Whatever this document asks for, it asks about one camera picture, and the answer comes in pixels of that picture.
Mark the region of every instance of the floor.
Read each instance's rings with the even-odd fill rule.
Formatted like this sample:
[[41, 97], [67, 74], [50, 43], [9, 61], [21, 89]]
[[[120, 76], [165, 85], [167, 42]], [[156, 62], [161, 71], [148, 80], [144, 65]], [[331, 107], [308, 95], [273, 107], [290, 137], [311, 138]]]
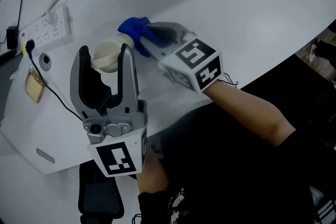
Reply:
[[[317, 38], [336, 46], [336, 34], [329, 31], [328, 29], [319, 34]], [[313, 42], [314, 40], [302, 47], [299, 51], [296, 52], [296, 55], [328, 81], [336, 81], [336, 69], [333, 68], [328, 60], [316, 57], [313, 62], [309, 62], [309, 53]]]

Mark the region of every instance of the blue cloth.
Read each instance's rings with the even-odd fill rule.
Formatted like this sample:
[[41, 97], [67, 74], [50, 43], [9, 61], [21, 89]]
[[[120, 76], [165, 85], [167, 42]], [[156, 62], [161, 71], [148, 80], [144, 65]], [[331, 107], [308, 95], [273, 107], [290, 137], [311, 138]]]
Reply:
[[147, 24], [150, 24], [147, 17], [132, 17], [124, 21], [119, 26], [118, 31], [129, 35], [134, 40], [135, 48], [142, 56], [150, 57], [149, 52], [140, 44], [141, 36], [156, 42], [160, 42], [160, 40], [147, 28]]

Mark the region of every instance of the electrical outlet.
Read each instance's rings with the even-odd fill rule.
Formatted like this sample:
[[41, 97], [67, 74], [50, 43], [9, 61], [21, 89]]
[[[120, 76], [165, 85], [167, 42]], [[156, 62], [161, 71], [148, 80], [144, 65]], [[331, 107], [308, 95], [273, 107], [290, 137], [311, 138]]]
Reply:
[[20, 32], [21, 43], [24, 46], [28, 40], [32, 39], [35, 47], [41, 48], [71, 34], [68, 7], [59, 6], [54, 12], [57, 14], [57, 21], [53, 25], [48, 24], [44, 16]]

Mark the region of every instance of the black power adapter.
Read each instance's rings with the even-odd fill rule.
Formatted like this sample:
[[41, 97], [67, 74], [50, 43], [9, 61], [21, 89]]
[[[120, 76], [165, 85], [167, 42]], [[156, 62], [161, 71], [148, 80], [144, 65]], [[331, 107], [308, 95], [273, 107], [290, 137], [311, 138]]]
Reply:
[[7, 49], [13, 50], [17, 47], [17, 37], [19, 35], [17, 26], [9, 26], [7, 28]]

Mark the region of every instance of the white table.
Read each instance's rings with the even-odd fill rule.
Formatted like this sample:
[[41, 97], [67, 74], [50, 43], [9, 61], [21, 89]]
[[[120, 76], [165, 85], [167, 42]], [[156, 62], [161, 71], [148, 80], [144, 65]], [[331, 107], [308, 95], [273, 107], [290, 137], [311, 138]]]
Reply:
[[[240, 87], [285, 60], [336, 18], [334, 0], [63, 1], [73, 18], [73, 42], [62, 46], [69, 50], [69, 61], [82, 45], [88, 45], [93, 51], [100, 41], [112, 37], [126, 18], [147, 16], [153, 22], [179, 22], [218, 46], [223, 53], [226, 72], [240, 82]], [[21, 25], [28, 25], [43, 13], [48, 3], [49, 0], [24, 0]], [[2, 37], [8, 23], [16, 22], [17, 15], [13, 10], [18, 9], [18, 4], [18, 0], [3, 0], [0, 4]], [[153, 61], [138, 55], [136, 58], [141, 84], [146, 88], [140, 97], [149, 104], [150, 134], [169, 126], [191, 109], [209, 102], [201, 95], [168, 84]], [[70, 102], [69, 84], [60, 81], [68, 81], [66, 76], [70, 74], [66, 70], [70, 68], [69, 61], [64, 66], [61, 63], [54, 65], [48, 78], [55, 83], [67, 102]], [[165, 86], [169, 86], [168, 91], [163, 91]], [[69, 165], [88, 160], [90, 157], [85, 149], [87, 138], [80, 123], [72, 119], [51, 95], [46, 99], [42, 108], [42, 114], [46, 114], [43, 120], [69, 126], [74, 132], [73, 143], [78, 143], [77, 159]], [[34, 128], [37, 127], [29, 125], [28, 137]], [[0, 138], [0, 168], [3, 174], [0, 176], [0, 216], [6, 224], [46, 221], [79, 223], [78, 167], [43, 175], [20, 156], [3, 135]], [[117, 179], [117, 184], [124, 201], [125, 217], [116, 222], [129, 223], [132, 215], [139, 212], [136, 183], [128, 177], [121, 177]]]

